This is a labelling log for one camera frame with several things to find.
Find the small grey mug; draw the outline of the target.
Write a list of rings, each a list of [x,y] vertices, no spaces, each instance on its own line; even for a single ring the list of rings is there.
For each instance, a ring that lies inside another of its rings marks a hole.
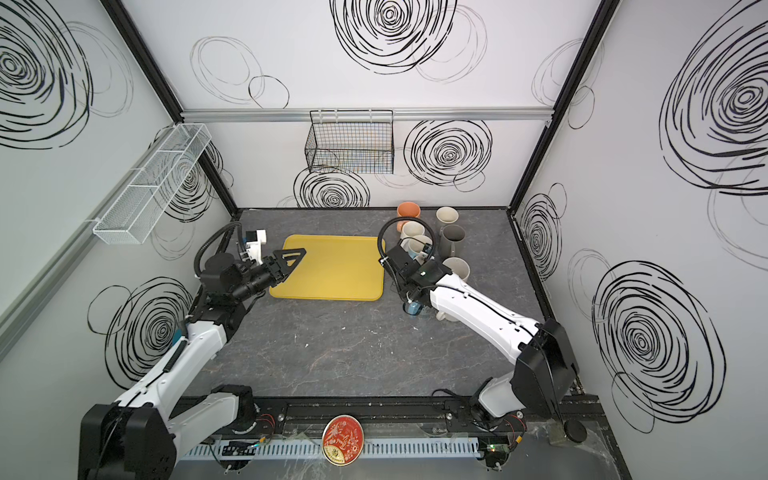
[[[443,206],[436,210],[435,217],[439,225],[439,230],[442,231],[447,226],[455,224],[460,217],[460,213],[453,207]]]

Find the white ribbed mug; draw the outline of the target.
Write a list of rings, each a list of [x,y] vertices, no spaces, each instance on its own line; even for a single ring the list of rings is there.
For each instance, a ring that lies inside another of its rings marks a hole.
[[[416,221],[407,221],[402,225],[400,237],[402,239],[412,238],[418,235],[424,235],[425,231],[426,229],[421,223]]]

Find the large grey-beige mug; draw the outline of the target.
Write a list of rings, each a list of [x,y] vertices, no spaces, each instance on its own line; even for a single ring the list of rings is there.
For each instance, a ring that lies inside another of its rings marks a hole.
[[[463,227],[451,224],[441,230],[439,255],[441,258],[459,257],[466,239]]]

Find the blue butterfly mug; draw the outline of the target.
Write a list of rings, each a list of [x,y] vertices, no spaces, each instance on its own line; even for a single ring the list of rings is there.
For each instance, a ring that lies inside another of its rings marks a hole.
[[[403,311],[410,316],[418,316],[423,310],[428,309],[430,305],[416,300],[406,300],[403,303]]]

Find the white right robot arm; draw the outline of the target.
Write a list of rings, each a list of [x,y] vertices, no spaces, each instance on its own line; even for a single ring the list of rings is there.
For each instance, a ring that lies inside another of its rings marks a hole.
[[[431,307],[478,334],[509,361],[511,370],[485,381],[469,400],[477,422],[492,423],[528,410],[560,420],[560,403],[578,374],[565,328],[555,319],[522,316],[471,287],[430,256],[412,258],[397,245],[381,250],[380,264],[394,280],[406,311]]]

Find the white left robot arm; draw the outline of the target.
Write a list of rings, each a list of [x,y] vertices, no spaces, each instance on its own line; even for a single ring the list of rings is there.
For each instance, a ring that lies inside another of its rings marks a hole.
[[[260,261],[218,253],[195,258],[203,286],[187,332],[133,387],[97,404],[80,427],[80,479],[167,479],[191,449],[222,428],[250,432],[259,415],[250,387],[221,385],[177,412],[183,394],[233,338],[257,297],[293,273],[303,248],[276,250]]]

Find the orange mug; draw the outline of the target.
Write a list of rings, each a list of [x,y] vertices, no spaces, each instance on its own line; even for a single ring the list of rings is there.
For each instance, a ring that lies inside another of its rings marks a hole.
[[[400,218],[419,218],[421,215],[421,208],[415,202],[402,202],[397,207],[397,216]]]

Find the speckled white mug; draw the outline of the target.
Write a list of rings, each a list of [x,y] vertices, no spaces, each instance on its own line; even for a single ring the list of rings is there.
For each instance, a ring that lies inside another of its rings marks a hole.
[[[470,265],[462,258],[450,257],[443,261],[443,265],[448,267],[462,281],[466,282],[471,275]]]

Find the cream mug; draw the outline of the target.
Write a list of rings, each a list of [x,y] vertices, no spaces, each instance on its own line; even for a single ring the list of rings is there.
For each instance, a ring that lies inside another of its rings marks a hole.
[[[435,315],[436,319],[438,321],[448,321],[448,322],[457,322],[457,319],[449,315],[448,313],[444,311],[438,311]]]

